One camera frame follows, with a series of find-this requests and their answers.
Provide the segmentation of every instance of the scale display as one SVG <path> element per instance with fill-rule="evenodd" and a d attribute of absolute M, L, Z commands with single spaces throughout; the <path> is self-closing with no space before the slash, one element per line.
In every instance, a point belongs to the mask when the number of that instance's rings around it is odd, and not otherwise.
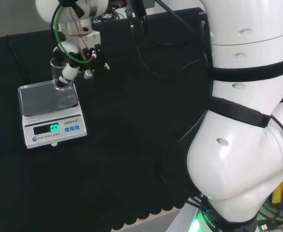
<path fill-rule="evenodd" d="M 48 133 L 48 132 L 54 132 L 54 131 L 59 131 L 60 130 L 60 126 L 58 123 L 53 123 L 53 124 L 48 124 L 48 125 L 44 125 L 44 126 L 40 126 L 40 127 L 34 127 L 34 134 L 44 134 L 44 133 Z"/>

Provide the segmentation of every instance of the green led light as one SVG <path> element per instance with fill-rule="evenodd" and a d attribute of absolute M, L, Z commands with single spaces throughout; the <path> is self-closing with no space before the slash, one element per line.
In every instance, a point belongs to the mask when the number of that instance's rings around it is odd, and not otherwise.
<path fill-rule="evenodd" d="M 197 214 L 196 218 L 192 221 L 189 232 L 198 232 L 200 230 L 200 224 L 198 218 L 199 218 L 199 213 Z"/>
<path fill-rule="evenodd" d="M 60 130 L 60 126 L 58 124 L 50 125 L 50 132 L 59 131 L 59 130 Z"/>

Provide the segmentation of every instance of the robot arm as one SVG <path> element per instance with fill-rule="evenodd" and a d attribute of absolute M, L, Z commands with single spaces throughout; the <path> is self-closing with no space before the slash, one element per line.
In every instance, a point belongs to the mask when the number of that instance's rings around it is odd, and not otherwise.
<path fill-rule="evenodd" d="M 214 68 L 233 71 L 283 62 L 283 0 L 201 2 L 209 18 Z M 62 44 L 67 48 L 75 44 L 85 58 L 85 48 L 91 51 L 100 44 L 90 18 L 103 14 L 108 0 L 76 3 L 85 15 L 74 22 L 65 10 L 59 22 L 67 37 Z M 58 1 L 36 0 L 36 5 L 41 17 L 50 22 Z M 69 83 L 77 73 L 77 67 L 67 64 L 59 81 Z M 256 80 L 240 80 L 236 75 L 215 80 L 212 96 L 275 115 L 283 123 L 283 104 L 279 104 L 283 74 Z M 261 128 L 208 111 L 191 144 L 187 167 L 194 184 L 222 218 L 233 223 L 250 221 L 283 181 L 283 132 L 272 120 Z M 210 232 L 210 221 L 200 218 L 202 230 Z"/>
<path fill-rule="evenodd" d="M 104 14 L 108 7 L 108 0 L 36 0 L 36 7 L 41 18 L 51 22 L 52 17 L 59 5 L 65 7 L 61 11 L 58 23 L 66 40 L 60 42 L 54 50 L 54 54 L 62 53 L 61 59 L 68 61 L 61 77 L 57 77 L 55 85 L 57 88 L 64 88 L 72 82 L 80 70 L 84 71 L 84 78 L 93 77 L 96 68 L 109 69 L 100 47 L 100 33 L 92 30 L 91 18 Z M 73 62 L 64 50 L 77 60 L 92 59 L 90 63 L 81 64 Z"/>

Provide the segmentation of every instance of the table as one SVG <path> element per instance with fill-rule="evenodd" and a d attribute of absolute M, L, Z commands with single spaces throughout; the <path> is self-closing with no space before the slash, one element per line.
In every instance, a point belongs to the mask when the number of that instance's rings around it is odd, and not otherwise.
<path fill-rule="evenodd" d="M 199 13 L 196 8 L 179 15 L 198 29 L 206 20 Z M 184 159 L 192 136 L 180 150 L 166 148 L 204 110 L 209 88 L 205 65 L 179 73 L 203 52 L 194 39 L 188 46 L 155 47 L 137 29 L 144 60 L 162 78 L 175 80 L 166 83 L 140 65 L 128 27 L 127 20 L 96 24 L 112 73 L 76 81 L 88 136 L 31 150 L 23 141 L 17 88 L 51 79 L 54 45 L 49 31 L 12 36 L 26 67 L 23 80 L 0 38 L 0 232 L 109 232 L 184 205 L 187 196 L 163 184 L 157 166 L 162 154 L 177 151 L 164 162 L 165 178 L 187 188 Z M 163 42 L 191 36 L 166 13 L 151 16 L 149 31 Z"/>

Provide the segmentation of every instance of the electronic scale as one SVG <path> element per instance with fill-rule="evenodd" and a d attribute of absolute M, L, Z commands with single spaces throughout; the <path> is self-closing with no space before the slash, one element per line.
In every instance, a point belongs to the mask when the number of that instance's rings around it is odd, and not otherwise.
<path fill-rule="evenodd" d="M 59 90 L 54 81 L 18 89 L 22 127 L 27 148 L 87 135 L 85 120 L 74 84 Z"/>

